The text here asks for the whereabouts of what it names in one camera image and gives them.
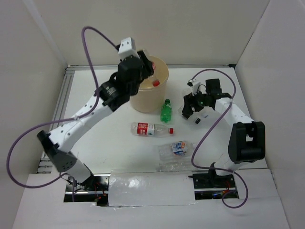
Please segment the short red label bottle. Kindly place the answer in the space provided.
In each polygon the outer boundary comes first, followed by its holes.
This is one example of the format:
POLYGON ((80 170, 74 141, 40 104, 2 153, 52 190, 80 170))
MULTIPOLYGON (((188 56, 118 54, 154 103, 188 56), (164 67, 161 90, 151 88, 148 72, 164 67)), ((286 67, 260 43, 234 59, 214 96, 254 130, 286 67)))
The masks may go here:
POLYGON ((154 75, 149 77, 149 81, 151 82, 151 84, 153 85, 153 87, 157 87, 160 85, 160 82, 157 78, 155 69, 154 69, 154 75))

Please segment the clear bottle black label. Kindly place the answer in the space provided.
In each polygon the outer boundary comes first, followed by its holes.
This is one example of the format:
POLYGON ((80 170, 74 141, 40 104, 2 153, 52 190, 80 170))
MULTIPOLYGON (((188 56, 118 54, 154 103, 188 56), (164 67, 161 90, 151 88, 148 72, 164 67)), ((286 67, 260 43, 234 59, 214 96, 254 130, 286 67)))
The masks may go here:
POLYGON ((194 108, 192 107, 191 111, 193 112, 193 114, 189 118, 186 118, 186 117, 183 116, 182 111, 183 111, 183 106, 181 106, 178 109, 178 113, 181 115, 183 120, 185 120, 188 123, 191 123, 193 125, 201 124, 203 122, 203 120, 206 119, 209 116, 209 112, 210 112, 207 108, 204 108, 199 112, 196 112, 194 110, 194 108))

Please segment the clear bottle blue label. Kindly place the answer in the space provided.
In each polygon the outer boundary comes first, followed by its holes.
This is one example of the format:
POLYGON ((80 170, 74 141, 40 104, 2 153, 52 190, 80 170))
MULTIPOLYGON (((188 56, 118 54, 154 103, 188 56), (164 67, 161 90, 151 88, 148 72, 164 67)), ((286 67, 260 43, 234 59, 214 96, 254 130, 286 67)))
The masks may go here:
POLYGON ((163 161, 189 159, 197 144, 190 141, 178 141, 157 146, 157 152, 163 161))

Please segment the long red label bottle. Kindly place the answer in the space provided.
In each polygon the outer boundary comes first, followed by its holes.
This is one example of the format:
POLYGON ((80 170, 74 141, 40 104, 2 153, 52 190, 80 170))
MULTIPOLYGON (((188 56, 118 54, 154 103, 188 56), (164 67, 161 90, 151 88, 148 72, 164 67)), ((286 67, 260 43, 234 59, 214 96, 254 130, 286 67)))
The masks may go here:
POLYGON ((134 122, 131 124, 131 133, 137 136, 166 137, 174 134, 174 129, 160 124, 134 122))

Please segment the clear bottle white cap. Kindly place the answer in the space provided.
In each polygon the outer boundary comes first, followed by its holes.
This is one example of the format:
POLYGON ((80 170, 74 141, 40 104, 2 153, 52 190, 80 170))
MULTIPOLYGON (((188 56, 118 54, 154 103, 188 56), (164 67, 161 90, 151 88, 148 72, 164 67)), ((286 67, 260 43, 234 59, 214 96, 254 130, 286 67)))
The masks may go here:
POLYGON ((191 87, 189 88, 185 88, 183 89, 182 91, 182 96, 183 98, 186 96, 186 97, 192 97, 192 94, 193 94, 193 89, 191 87))

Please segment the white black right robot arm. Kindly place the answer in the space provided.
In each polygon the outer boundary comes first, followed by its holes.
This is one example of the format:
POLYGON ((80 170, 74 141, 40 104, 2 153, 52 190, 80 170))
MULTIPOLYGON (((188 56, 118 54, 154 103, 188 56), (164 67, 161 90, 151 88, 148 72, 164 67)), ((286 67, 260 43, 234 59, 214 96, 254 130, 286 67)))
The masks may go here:
POLYGON ((183 97, 182 116, 189 119, 194 113, 210 107, 231 127, 228 152, 212 163, 208 170, 208 182, 219 187, 229 175, 240 167, 262 160, 265 157, 265 125, 248 117, 234 102, 233 96, 222 92, 219 79, 205 81, 205 92, 201 83, 189 80, 192 92, 183 97))

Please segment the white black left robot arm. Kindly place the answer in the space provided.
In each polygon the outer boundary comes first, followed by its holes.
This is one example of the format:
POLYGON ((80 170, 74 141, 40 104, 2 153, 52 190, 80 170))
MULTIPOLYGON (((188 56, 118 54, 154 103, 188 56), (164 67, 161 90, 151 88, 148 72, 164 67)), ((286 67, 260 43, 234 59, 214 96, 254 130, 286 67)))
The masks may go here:
POLYGON ((93 189, 99 181, 71 150, 92 127, 136 95, 140 84, 154 74, 153 63, 145 52, 140 50, 137 54, 137 57, 131 55, 119 63, 118 70, 100 85, 99 91, 75 114, 71 122, 48 133, 40 131, 37 134, 44 152, 57 171, 68 173, 83 190, 93 189))

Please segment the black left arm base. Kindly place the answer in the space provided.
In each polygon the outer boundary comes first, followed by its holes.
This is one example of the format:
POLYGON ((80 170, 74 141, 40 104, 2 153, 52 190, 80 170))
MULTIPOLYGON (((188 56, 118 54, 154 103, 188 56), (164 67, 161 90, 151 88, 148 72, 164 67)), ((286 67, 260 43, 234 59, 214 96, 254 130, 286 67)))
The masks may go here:
POLYGON ((64 203, 94 203, 96 206, 108 206, 108 191, 110 174, 94 174, 92 185, 82 186, 79 182, 73 185, 73 178, 64 178, 66 182, 64 203))

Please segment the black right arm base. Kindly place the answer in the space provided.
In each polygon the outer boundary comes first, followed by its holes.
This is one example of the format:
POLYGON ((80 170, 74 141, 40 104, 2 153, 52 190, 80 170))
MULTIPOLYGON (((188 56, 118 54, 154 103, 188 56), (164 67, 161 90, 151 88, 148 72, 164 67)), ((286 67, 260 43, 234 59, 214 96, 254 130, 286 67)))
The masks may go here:
POLYGON ((233 175, 218 176, 216 172, 193 173, 188 176, 193 181, 195 200, 239 198, 233 175))

